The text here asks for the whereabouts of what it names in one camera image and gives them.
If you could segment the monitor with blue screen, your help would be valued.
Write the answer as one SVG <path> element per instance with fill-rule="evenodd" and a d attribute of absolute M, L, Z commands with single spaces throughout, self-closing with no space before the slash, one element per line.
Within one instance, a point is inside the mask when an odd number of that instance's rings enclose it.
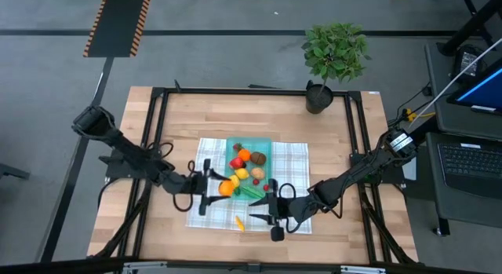
<path fill-rule="evenodd" d="M 460 86 L 447 102 L 472 111 L 502 115 L 502 57 L 472 82 Z"/>

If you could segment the black laptop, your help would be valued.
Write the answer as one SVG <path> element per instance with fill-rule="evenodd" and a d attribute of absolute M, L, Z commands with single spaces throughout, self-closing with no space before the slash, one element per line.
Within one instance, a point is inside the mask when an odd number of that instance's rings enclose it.
<path fill-rule="evenodd" d="M 436 196 L 502 200 L 502 142 L 427 133 Z"/>

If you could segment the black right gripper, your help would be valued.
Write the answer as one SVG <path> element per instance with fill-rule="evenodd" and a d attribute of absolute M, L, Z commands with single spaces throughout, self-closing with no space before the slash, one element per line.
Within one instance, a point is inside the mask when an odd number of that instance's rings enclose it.
<path fill-rule="evenodd" d="M 249 206 L 262 206 L 268 204 L 269 215 L 250 214 L 267 222 L 268 225 L 279 226 L 281 220 L 293 218 L 298 224 L 306 221 L 315 212 L 309 211 L 311 203 L 307 196 L 299 197 L 295 187 L 290 183 L 279 184 L 275 179 L 268 180 L 270 193 Z"/>

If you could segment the black power adapter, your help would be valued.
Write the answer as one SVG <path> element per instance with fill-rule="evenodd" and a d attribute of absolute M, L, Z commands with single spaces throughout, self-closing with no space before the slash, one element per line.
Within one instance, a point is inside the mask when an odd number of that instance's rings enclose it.
<path fill-rule="evenodd" d="M 476 58 L 484 52 L 483 49 L 474 45 L 461 46 L 455 55 L 452 78 L 458 76 L 457 83 L 465 84 L 476 79 L 486 68 L 486 62 L 479 59 L 475 64 L 468 67 Z"/>

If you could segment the white slanted pole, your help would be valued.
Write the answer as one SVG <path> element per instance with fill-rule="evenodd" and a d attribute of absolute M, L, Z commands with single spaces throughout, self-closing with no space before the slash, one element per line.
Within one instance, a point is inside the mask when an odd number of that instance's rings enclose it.
<path fill-rule="evenodd" d="M 488 49 L 486 49 L 484 52 L 480 53 L 479 55 L 474 55 L 472 54 L 471 58 L 466 58 L 464 59 L 462 55 L 459 55 L 460 58 L 460 72 L 458 72 L 456 75 L 454 75 L 449 83 L 434 97 L 433 100 L 431 100 L 425 107 L 424 109 L 418 113 L 418 115 L 424 115 L 426 110 L 429 109 L 430 106 L 432 106 L 437 100 L 439 100 L 442 96 L 446 95 L 446 91 L 453 85 L 458 78 L 460 78 L 465 72 L 470 74 L 471 72 L 475 72 L 476 70 L 480 69 L 482 67 L 482 59 L 483 57 L 491 50 L 494 50 L 496 46 L 498 46 L 500 43 L 502 43 L 502 38 L 494 42 Z"/>

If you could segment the white plaid cloth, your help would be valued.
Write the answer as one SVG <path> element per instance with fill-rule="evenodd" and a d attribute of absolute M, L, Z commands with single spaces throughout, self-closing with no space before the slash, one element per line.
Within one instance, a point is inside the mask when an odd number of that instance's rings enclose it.
<path fill-rule="evenodd" d="M 272 176 L 279 184 L 292 184 L 298 196 L 305 196 L 310 183 L 309 154 L 305 143 L 272 143 Z M 198 144 L 195 169 L 200 170 L 205 159 L 211 167 L 224 176 L 227 139 L 202 138 Z M 242 220 L 248 232 L 268 232 L 271 226 L 250 214 L 267 213 L 266 206 L 249 206 L 256 199 L 224 199 L 211 204 L 205 216 L 198 215 L 201 197 L 193 198 L 194 206 L 187 214 L 186 226 L 192 228 L 215 228 L 238 231 L 235 216 Z"/>

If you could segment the teal translucent plastic container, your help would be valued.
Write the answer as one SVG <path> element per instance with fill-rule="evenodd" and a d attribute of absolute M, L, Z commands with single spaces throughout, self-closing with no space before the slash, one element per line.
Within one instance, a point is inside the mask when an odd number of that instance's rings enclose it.
<path fill-rule="evenodd" d="M 236 143 L 240 143 L 242 145 L 242 148 L 248 149 L 251 154 L 253 152 L 261 152 L 264 153 L 267 156 L 267 162 L 263 166 L 258 166 L 252 163 L 250 160 L 246 162 L 246 169 L 249 172 L 249 177 L 245 180 L 240 180 L 240 185 L 234 189 L 234 192 L 232 194 L 232 199 L 234 200 L 249 200 L 252 198 L 249 198 L 245 195 L 243 195 L 240 191 L 240 188 L 242 186 L 253 186 L 254 188 L 257 188 L 263 192 L 266 193 L 266 191 L 263 190 L 263 186 L 265 184 L 268 184 L 268 179 L 271 178 L 272 176 L 272 143 L 270 138 L 266 137 L 229 137 L 227 139 L 227 144 L 226 144 L 226 152 L 225 152 L 225 169 L 224 169 L 224 176 L 225 177 L 230 177 L 231 175 L 235 175 L 235 170 L 230 168 L 229 162 L 238 157 L 238 152 L 233 149 L 233 145 Z M 258 185 L 253 184 L 253 178 L 250 174 L 250 171 L 254 167 L 259 167 L 264 170 L 266 173 L 266 176 L 263 180 L 260 181 Z"/>

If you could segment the grey furniture leg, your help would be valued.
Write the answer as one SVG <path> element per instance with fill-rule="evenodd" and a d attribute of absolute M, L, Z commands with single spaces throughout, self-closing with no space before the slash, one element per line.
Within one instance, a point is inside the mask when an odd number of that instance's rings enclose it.
<path fill-rule="evenodd" d="M 0 163 L 0 179 L 4 176 L 17 177 L 19 179 L 27 180 L 30 177 L 30 173 L 24 170 L 17 169 L 12 166 Z"/>

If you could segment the green toy cucumber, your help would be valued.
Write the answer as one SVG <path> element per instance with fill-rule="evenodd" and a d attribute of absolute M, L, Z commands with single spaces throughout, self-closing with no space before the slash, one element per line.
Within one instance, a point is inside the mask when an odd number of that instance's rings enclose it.
<path fill-rule="evenodd" d="M 262 199 L 266 196 L 266 193 L 254 188 L 253 186 L 242 186 L 240 191 L 243 195 L 252 198 L 252 199 Z"/>

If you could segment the hazard-striped black floor mat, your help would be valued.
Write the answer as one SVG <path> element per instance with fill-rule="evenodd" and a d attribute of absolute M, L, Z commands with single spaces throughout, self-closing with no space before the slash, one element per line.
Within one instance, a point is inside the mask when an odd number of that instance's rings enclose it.
<path fill-rule="evenodd" d="M 102 0 L 84 57 L 135 57 L 151 0 Z"/>

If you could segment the yellow power plug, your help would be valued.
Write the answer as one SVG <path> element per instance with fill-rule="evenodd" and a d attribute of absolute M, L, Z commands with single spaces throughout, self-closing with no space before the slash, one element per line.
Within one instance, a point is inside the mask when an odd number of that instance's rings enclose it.
<path fill-rule="evenodd" d="M 407 122 L 413 122 L 415 119 L 418 119 L 418 118 L 427 118 L 427 117 L 432 117 L 434 116 L 435 113 L 434 112 L 431 112 L 431 113 L 427 113 L 427 114 L 424 114 L 424 115 L 418 115 L 417 113 L 415 113 L 414 111 L 412 111 L 410 108 L 405 108 L 403 111 L 402 111 L 402 116 L 403 118 L 407 121 Z"/>

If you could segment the black stand legs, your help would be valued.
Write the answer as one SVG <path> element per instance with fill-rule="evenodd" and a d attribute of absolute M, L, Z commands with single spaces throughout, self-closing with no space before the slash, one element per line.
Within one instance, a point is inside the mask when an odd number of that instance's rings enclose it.
<path fill-rule="evenodd" d="M 452 56 L 457 49 L 502 8 L 502 0 L 489 0 L 452 38 L 445 44 L 438 45 L 438 51 L 445 56 Z"/>

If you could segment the potted green plant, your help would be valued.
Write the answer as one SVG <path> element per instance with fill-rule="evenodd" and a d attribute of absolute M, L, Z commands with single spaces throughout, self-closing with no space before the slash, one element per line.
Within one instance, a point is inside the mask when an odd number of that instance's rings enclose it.
<path fill-rule="evenodd" d="M 321 84 L 307 83 L 306 109 L 311 114 L 321 113 L 333 102 L 328 81 L 356 79 L 365 69 L 362 62 L 371 59 L 362 27 L 352 23 L 312 26 L 305 31 L 305 43 L 301 49 L 310 74 L 322 80 Z"/>

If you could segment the black aluminium table frame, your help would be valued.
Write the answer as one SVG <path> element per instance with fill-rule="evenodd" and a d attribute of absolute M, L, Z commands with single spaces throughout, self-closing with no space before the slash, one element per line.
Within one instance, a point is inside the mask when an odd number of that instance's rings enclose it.
<path fill-rule="evenodd" d="M 305 108 L 302 90 L 184 88 L 171 90 L 161 135 L 174 144 L 168 160 L 183 174 L 203 137 L 269 137 L 273 141 L 305 143 L 309 151 L 311 183 L 342 174 L 350 166 L 352 152 L 374 147 L 387 129 L 381 95 L 370 91 L 341 91 L 322 113 Z M 344 195 L 342 218 L 316 214 L 312 233 L 286 234 L 281 242 L 269 231 L 228 231 L 187 226 L 187 214 L 173 207 L 173 198 L 154 188 L 148 205 L 142 260 L 166 266 L 230 269 L 261 268 L 292 271 L 317 266 L 329 271 L 334 265 L 369 264 L 367 235 L 358 189 Z"/>

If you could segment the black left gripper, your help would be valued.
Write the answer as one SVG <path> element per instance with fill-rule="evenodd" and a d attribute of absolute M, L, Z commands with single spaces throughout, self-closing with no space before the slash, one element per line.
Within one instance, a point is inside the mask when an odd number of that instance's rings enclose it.
<path fill-rule="evenodd" d="M 227 199 L 227 196 L 207 196 L 210 163 L 210 159 L 205 159 L 202 170 L 195 169 L 194 160 L 191 160 L 188 163 L 187 168 L 190 173 L 187 176 L 184 176 L 185 182 L 180 190 L 180 194 L 200 195 L 201 202 L 206 203 L 207 206 L 210 206 L 216 201 Z M 214 169 L 210 170 L 210 177 L 218 181 L 229 181 L 228 177 L 218 174 Z"/>

